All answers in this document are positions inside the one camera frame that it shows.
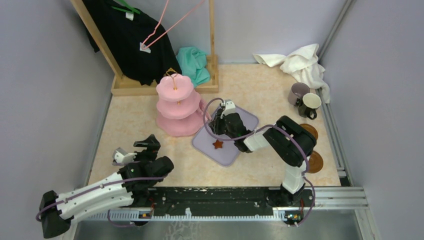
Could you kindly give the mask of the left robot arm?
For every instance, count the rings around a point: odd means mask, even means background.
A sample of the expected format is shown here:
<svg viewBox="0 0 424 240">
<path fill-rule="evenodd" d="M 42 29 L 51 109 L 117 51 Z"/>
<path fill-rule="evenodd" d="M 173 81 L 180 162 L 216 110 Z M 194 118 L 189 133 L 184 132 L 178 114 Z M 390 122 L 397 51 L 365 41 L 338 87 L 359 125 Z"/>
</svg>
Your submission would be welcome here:
<svg viewBox="0 0 424 240">
<path fill-rule="evenodd" d="M 174 164 L 167 156 L 158 157 L 161 144 L 153 134 L 133 145 L 142 151 L 114 150 L 112 164 L 119 169 L 106 178 L 70 192 L 43 194 L 36 220 L 45 239 L 62 235 L 72 225 L 108 210 L 153 206 L 149 189 L 162 182 Z"/>
</svg>

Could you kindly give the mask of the brown star cookie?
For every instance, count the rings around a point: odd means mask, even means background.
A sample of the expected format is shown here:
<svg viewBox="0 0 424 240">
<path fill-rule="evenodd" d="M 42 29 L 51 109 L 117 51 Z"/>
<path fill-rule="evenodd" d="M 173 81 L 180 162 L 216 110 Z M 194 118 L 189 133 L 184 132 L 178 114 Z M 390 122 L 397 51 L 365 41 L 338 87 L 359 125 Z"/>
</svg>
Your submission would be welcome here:
<svg viewBox="0 0 424 240">
<path fill-rule="evenodd" d="M 212 145 L 213 145 L 214 149 L 217 150 L 217 149 L 222 149 L 223 144 L 224 144 L 223 141 L 216 140 Z"/>
</svg>

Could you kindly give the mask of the pink-tipped metal tongs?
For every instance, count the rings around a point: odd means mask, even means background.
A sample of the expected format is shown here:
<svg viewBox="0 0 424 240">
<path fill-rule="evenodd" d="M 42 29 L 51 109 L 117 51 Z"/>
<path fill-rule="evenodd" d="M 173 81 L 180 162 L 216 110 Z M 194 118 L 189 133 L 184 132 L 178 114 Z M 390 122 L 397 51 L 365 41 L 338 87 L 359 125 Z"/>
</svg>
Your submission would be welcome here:
<svg viewBox="0 0 424 240">
<path fill-rule="evenodd" d="M 205 115 L 204 119 L 206 122 L 208 122 L 211 120 L 211 115 L 208 113 L 206 105 L 207 102 L 203 98 L 201 98 L 199 102 L 199 111 Z"/>
</svg>

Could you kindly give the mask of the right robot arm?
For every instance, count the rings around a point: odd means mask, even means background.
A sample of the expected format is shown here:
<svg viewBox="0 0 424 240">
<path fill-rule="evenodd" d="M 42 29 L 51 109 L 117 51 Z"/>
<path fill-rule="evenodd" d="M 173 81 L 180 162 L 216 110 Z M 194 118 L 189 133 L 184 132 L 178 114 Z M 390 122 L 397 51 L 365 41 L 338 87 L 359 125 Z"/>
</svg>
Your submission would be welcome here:
<svg viewBox="0 0 424 240">
<path fill-rule="evenodd" d="M 258 130 L 248 130 L 238 113 L 216 114 L 206 130 L 219 141 L 233 141 L 242 153 L 252 153 L 271 147 L 286 164 L 280 190 L 287 206 L 295 206 L 301 200 L 306 184 L 305 174 L 310 169 L 309 158 L 317 139 L 288 116 L 280 117 L 274 125 Z M 219 138 L 225 135 L 228 139 Z"/>
</svg>

